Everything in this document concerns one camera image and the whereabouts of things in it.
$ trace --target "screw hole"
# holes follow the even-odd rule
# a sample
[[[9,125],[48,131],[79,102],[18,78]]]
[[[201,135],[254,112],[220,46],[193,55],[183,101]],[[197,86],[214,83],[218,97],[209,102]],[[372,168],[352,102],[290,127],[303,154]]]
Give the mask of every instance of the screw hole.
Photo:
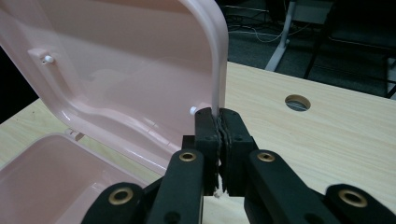
[[[299,112],[307,111],[311,107],[308,99],[301,95],[290,95],[286,97],[285,103],[288,108]]]
[[[196,155],[191,152],[185,152],[178,156],[182,161],[193,161],[196,159]]]
[[[342,189],[338,192],[338,196],[344,203],[355,207],[365,207],[367,206],[367,200],[358,192],[350,189]]]
[[[134,192],[130,188],[119,188],[111,192],[108,201],[113,205],[128,203],[134,197]]]
[[[259,160],[261,161],[274,161],[275,157],[267,152],[262,152],[260,154],[257,155],[257,158],[259,158]]]

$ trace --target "container lid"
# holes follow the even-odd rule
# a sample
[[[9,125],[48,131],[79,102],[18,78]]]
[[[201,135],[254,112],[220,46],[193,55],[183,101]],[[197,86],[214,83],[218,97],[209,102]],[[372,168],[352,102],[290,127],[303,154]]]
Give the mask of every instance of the container lid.
[[[0,43],[72,129],[164,174],[193,112],[224,104],[213,0],[0,0]]]

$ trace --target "wire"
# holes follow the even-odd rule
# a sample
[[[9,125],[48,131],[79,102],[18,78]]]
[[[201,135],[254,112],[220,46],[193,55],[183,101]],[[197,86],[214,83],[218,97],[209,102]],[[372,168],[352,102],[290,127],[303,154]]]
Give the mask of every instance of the wire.
[[[252,17],[250,17],[251,19],[254,19],[254,18],[256,18],[257,16],[259,16],[260,14],[264,14],[264,22],[266,22],[266,15],[267,15],[267,11],[261,11],[261,12],[259,12],[259,13],[257,13],[256,15],[254,15],[254,16],[252,16]]]
[[[266,10],[266,9],[257,9],[257,8],[250,8],[250,7],[235,7],[235,6],[224,6],[224,7],[233,7],[233,8],[247,9],[247,10],[253,10],[253,11],[260,11],[260,12],[268,12],[268,10]]]
[[[252,21],[256,21],[256,22],[260,22],[260,23],[266,22],[266,21],[255,19],[255,17],[257,17],[260,14],[262,14],[262,13],[260,12],[260,13],[256,14],[253,17],[230,14],[230,15],[227,15],[225,19],[226,20],[227,19],[230,19],[230,20],[234,19],[234,20],[237,20],[237,21],[242,21],[243,19],[248,19],[248,20],[252,20]]]
[[[311,23],[308,23],[306,26],[302,27],[301,29],[299,29],[299,30],[297,30],[297,31],[295,31],[295,32],[293,32],[293,33],[288,34],[288,36],[290,36],[290,35],[295,35],[295,34],[300,33],[302,30],[306,29],[310,24],[311,24]],[[251,35],[256,35],[256,38],[257,38],[259,41],[263,42],[263,43],[274,42],[274,41],[276,41],[277,39],[279,39],[279,38],[282,36],[282,34],[283,34],[283,31],[282,31],[279,35],[271,35],[271,34],[259,33],[259,32],[257,32],[257,30],[256,30],[255,28],[250,27],[250,26],[245,26],[245,25],[231,25],[231,26],[229,26],[229,27],[232,27],[232,26],[238,26],[238,27],[240,27],[240,28],[251,29],[251,30],[254,31],[254,33],[253,33],[253,32],[246,32],[246,31],[230,31],[230,32],[228,32],[229,34],[235,34],[235,33],[237,33],[237,34],[251,34]],[[271,40],[262,40],[262,39],[259,38],[259,35],[275,36],[276,38],[271,39]]]
[[[282,33],[280,33],[279,35],[262,34],[262,33],[257,32],[257,30],[254,29],[253,27],[248,27],[248,26],[240,26],[240,27],[252,29],[252,30],[254,30],[254,33],[252,33],[252,32],[244,32],[244,31],[231,31],[231,32],[229,32],[229,34],[232,34],[232,33],[239,33],[239,34],[251,34],[251,35],[256,35],[256,38],[257,38],[259,41],[261,41],[261,42],[263,42],[263,43],[270,43],[270,42],[274,42],[274,41],[276,41],[277,39],[279,39],[279,38],[282,36],[282,33],[283,33],[283,32],[282,32]],[[271,39],[271,40],[261,40],[260,37],[259,37],[259,35],[270,35],[270,36],[275,36],[275,38],[274,38],[274,39]]]

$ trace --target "wooden table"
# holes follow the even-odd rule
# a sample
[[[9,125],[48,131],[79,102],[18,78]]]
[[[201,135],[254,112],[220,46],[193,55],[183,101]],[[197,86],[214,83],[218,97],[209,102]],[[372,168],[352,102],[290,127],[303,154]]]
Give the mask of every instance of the wooden table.
[[[292,94],[310,108],[289,109],[285,98]],[[277,152],[310,188],[324,193],[346,183],[396,212],[395,101],[229,63],[226,107],[241,114],[260,148]],[[41,100],[33,102],[0,125],[0,166],[44,134],[65,129]],[[80,143],[147,181],[159,178],[87,136]],[[204,223],[248,223],[243,199],[205,197]]]

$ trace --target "white peg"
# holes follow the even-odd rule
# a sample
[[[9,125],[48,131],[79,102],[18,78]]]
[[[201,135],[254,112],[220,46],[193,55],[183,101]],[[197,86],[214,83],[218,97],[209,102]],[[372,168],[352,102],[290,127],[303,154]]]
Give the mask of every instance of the white peg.
[[[46,55],[45,57],[44,57],[44,62],[46,62],[46,63],[53,63],[55,60],[51,57],[51,56],[49,56],[49,55]]]
[[[192,107],[190,108],[190,114],[191,114],[191,115],[194,115],[196,110],[197,110],[197,107],[196,107],[196,106],[192,106]]]

